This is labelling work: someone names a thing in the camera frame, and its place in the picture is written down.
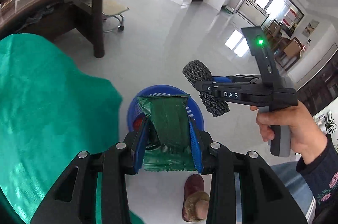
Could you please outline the person right hand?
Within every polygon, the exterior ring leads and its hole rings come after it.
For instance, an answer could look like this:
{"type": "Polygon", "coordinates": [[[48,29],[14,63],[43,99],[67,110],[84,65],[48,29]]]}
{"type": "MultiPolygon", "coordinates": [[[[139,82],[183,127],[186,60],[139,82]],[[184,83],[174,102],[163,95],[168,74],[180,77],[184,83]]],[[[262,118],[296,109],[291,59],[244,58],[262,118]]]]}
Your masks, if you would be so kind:
{"type": "Polygon", "coordinates": [[[291,131],[291,149],[301,154],[305,164],[312,163],[327,146],[328,138],[301,102],[278,111],[258,111],[256,123],[264,142],[274,139],[272,125],[288,126],[291,131]]]}

